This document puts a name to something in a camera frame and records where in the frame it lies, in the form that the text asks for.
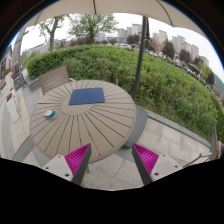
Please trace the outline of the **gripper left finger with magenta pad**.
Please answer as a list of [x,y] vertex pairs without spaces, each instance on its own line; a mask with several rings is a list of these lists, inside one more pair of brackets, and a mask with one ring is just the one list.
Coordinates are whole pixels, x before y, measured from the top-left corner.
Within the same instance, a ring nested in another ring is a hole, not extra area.
[[86,144],[66,156],[56,155],[43,170],[80,185],[91,156],[91,144]]

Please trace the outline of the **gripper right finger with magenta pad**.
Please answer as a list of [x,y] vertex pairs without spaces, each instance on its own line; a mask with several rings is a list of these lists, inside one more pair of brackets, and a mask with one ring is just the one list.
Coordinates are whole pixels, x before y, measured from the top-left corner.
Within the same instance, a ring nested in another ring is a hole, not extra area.
[[158,155],[136,143],[132,144],[132,155],[144,185],[182,169],[182,166],[168,155]]

